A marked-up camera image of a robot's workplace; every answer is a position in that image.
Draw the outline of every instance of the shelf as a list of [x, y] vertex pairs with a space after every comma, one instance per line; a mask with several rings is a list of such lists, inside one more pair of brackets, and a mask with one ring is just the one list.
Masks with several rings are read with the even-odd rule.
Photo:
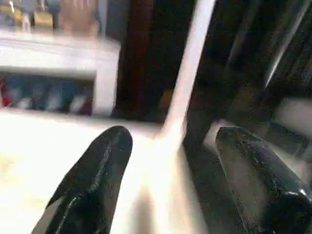
[[95, 73], [98, 62], [118, 61], [120, 46], [107, 39], [0, 31], [0, 69], [72, 76]]
[[115, 105], [119, 51], [108, 39], [0, 31], [0, 71], [94, 80], [96, 114]]

